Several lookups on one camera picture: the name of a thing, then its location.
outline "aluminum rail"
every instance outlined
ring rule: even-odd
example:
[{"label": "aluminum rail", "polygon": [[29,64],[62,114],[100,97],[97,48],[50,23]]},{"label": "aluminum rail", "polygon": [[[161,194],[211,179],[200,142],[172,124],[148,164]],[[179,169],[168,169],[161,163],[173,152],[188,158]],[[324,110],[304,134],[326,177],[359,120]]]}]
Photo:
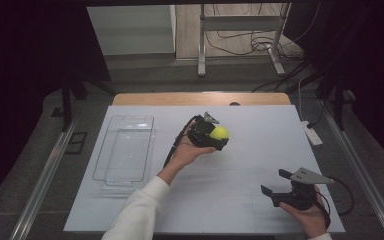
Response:
[{"label": "aluminum rail", "polygon": [[45,167],[37,180],[32,194],[30,195],[21,216],[15,225],[10,240],[24,240],[27,238],[39,208],[42,205],[43,199],[45,198],[46,192],[48,191],[49,185],[52,182],[55,171],[57,170],[61,158],[64,155],[65,148],[67,147],[74,128],[76,127],[81,109],[82,105],[80,105],[77,109],[67,130],[65,132],[61,132],[59,135]]},{"label": "aluminum rail", "polygon": [[363,188],[363,191],[366,193],[366,196],[372,204],[372,207],[384,228],[384,198],[371,179],[357,152],[353,148],[351,141],[347,137],[347,134],[345,131],[341,131],[336,125],[335,120],[332,117],[333,111],[330,105],[324,104],[323,101],[320,101],[320,103],[325,106],[325,116],[329,122],[329,125],[332,128],[333,133],[339,142],[339,145],[344,151],[355,175],[357,176],[357,179],[360,182],[361,187]]}]

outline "tennis ball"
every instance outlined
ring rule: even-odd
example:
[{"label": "tennis ball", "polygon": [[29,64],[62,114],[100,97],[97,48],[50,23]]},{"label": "tennis ball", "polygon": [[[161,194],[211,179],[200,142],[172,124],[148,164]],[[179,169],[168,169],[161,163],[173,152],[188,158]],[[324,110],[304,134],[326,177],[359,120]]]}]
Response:
[{"label": "tennis ball", "polygon": [[229,132],[226,128],[222,126],[217,126],[214,128],[214,130],[210,133],[210,138],[222,140],[223,138],[229,138]]}]

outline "metal frame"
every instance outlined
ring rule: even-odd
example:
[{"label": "metal frame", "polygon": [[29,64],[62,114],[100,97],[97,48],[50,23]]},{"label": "metal frame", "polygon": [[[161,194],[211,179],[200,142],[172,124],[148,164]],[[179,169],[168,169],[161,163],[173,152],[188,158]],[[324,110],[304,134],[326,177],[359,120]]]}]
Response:
[{"label": "metal frame", "polygon": [[379,218],[384,228],[384,198],[382,197],[375,183],[371,179],[357,152],[354,150],[350,140],[347,137],[347,134],[345,133],[345,131],[342,131],[335,123],[335,120],[333,118],[333,111],[329,104],[324,104],[322,100],[320,101],[320,103],[326,107],[325,116],[329,122],[329,125],[332,128],[333,133],[339,142],[339,145],[344,151],[351,165],[351,168],[353,169],[353,172],[357,176],[357,179],[360,182],[363,191],[366,193],[367,198],[372,204],[372,207],[375,210],[377,217]]},{"label": "metal frame", "polygon": [[284,76],[285,70],[279,61],[277,46],[289,5],[289,3],[285,3],[280,16],[205,16],[204,4],[201,4],[198,76],[205,76],[205,31],[276,31],[268,53],[277,75]]},{"label": "metal frame", "polygon": [[36,218],[39,208],[42,205],[43,199],[45,198],[46,192],[48,191],[49,185],[52,182],[55,171],[57,170],[60,160],[64,155],[65,148],[67,147],[71,135],[73,134],[74,128],[76,127],[80,112],[81,105],[76,111],[67,130],[60,133],[57,142],[55,143],[54,148],[49,155],[46,165],[43,168],[39,179],[37,180],[33,192],[30,195],[30,198],[27,201],[17,224],[15,225],[15,228],[10,237],[11,240],[24,240],[27,238],[27,235],[29,234],[33,225],[34,219]]}]

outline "clear plastic container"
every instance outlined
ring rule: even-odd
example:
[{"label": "clear plastic container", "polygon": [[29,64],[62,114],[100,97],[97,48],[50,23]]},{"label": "clear plastic container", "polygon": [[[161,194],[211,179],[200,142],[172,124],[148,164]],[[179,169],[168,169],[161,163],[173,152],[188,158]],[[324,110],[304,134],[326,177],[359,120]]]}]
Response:
[{"label": "clear plastic container", "polygon": [[148,182],[153,125],[152,116],[111,118],[93,173],[102,190],[128,196]]}]

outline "wall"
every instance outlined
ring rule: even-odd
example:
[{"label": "wall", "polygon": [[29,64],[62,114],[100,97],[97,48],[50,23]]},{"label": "wall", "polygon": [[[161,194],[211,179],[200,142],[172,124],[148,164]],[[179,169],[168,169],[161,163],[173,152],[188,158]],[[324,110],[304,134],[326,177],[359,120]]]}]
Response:
[{"label": "wall", "polygon": [[171,6],[89,7],[104,55],[174,53]]}]

